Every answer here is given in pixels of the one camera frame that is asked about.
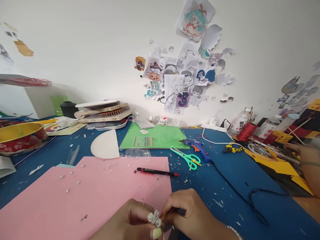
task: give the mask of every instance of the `green-handled scissors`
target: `green-handled scissors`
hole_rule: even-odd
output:
[[[183,157],[184,160],[186,160],[187,164],[189,165],[189,168],[191,168],[192,170],[197,170],[197,167],[198,167],[197,165],[201,166],[201,164],[200,164],[201,160],[196,155],[184,154],[180,150],[176,149],[174,146],[171,146],[170,150],[175,152],[179,156]]]

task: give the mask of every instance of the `stack of boards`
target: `stack of boards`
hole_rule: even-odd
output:
[[[131,110],[124,110],[127,103],[120,104],[119,101],[100,101],[78,104],[76,107],[84,107],[85,110],[74,114],[79,123],[120,121],[133,113]]]

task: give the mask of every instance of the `hand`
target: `hand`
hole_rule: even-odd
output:
[[[153,212],[148,204],[130,199],[88,240],[158,239],[161,229],[148,223]]]
[[[160,216],[165,215],[172,207],[185,209],[186,215],[171,212],[164,224],[175,226],[192,240],[237,239],[230,229],[211,214],[194,189],[171,193]]]

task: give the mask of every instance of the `pink paper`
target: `pink paper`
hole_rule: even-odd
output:
[[[170,177],[134,174],[137,167],[169,171],[168,158],[84,157],[75,168],[50,168],[0,210],[1,239],[86,240],[130,198],[161,211]]]

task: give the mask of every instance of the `fingernail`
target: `fingernail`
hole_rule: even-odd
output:
[[[158,239],[162,235],[161,228],[155,228],[151,230],[151,239]]]

